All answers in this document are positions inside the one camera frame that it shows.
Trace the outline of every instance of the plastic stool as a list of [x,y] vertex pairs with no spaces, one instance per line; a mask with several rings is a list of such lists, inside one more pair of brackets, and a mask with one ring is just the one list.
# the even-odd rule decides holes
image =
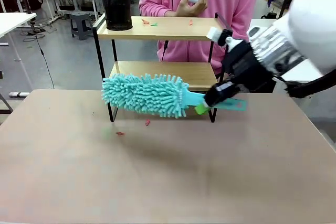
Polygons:
[[85,40],[85,36],[93,34],[90,16],[86,12],[70,13],[70,23],[71,23],[71,35],[73,38],[75,37],[75,35],[78,35],[79,40]]

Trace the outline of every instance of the lower shelf board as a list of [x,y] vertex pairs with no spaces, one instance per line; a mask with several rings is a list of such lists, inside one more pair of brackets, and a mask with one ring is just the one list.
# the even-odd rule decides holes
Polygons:
[[115,73],[144,76],[146,73],[152,77],[155,74],[170,74],[181,77],[189,84],[191,91],[207,91],[217,82],[210,63],[200,62],[151,62],[151,61],[117,61],[110,77]]

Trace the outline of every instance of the pink jacket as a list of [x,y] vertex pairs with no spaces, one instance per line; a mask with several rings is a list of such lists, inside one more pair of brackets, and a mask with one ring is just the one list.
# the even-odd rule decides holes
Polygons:
[[[180,0],[140,0],[142,16],[164,16],[168,10],[176,10]],[[221,14],[234,31],[233,37],[247,39],[256,0],[207,0],[208,8],[200,17],[214,17]],[[158,42],[158,57],[162,60],[164,41]],[[210,50],[208,41],[169,41],[164,61],[207,62]],[[224,49],[215,44],[212,67],[215,73],[221,71]]]

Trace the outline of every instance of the orange paper scrap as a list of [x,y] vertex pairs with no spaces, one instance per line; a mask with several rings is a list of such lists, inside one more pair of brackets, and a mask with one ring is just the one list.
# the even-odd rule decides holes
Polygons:
[[147,20],[144,20],[144,19],[142,19],[142,22],[143,22],[144,25],[148,25],[149,24],[149,22]]

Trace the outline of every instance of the black cup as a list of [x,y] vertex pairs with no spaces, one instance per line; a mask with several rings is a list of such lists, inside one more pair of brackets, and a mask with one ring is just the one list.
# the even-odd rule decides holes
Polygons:
[[276,19],[277,18],[277,13],[268,13],[267,16],[263,16],[261,18],[268,18],[268,19]]
[[109,30],[124,31],[131,29],[131,0],[103,0],[106,27]]

